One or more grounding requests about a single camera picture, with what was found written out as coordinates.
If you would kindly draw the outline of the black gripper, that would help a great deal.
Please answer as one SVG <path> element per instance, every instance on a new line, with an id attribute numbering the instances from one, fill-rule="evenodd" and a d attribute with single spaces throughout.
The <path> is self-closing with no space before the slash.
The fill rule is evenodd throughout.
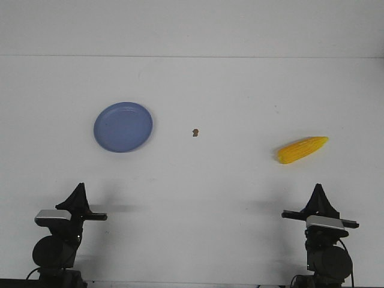
<path id="1" fill-rule="evenodd" d="M 284 210 L 281 216 L 305 222 L 309 245 L 335 245 L 341 238 L 349 236 L 346 229 L 359 228 L 356 221 L 339 219 L 340 213 L 331 205 L 321 184 L 315 185 L 303 213 Z"/>
<path id="2" fill-rule="evenodd" d="M 85 221 L 107 220 L 106 213 L 95 213 L 90 210 L 84 183 L 79 183 L 69 197 L 55 208 L 66 211 L 82 208 L 82 211 L 68 211 L 71 214 L 70 222 L 49 227 L 54 235 L 58 235 L 63 240 L 79 240 L 82 237 Z"/>

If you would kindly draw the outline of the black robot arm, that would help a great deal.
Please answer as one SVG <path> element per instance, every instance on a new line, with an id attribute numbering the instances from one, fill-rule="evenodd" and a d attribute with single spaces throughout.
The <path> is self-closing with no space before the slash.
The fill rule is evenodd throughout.
<path id="1" fill-rule="evenodd" d="M 92 212 L 84 183 L 54 209 L 42 209 L 34 218 L 36 225 L 46 227 L 49 236 L 40 239 L 32 251 L 38 266 L 40 287 L 87 287 L 81 272 L 73 270 L 82 243 L 85 221 L 105 221 L 106 213 Z"/>
<path id="2" fill-rule="evenodd" d="M 359 223 L 340 218 L 321 184 L 316 184 L 306 206 L 300 210 L 284 210 L 283 218 L 305 222 L 307 270 L 311 275 L 295 275 L 290 287 L 341 287 L 347 277 L 353 277 L 352 258 L 342 239 L 347 229 L 357 229 Z"/>

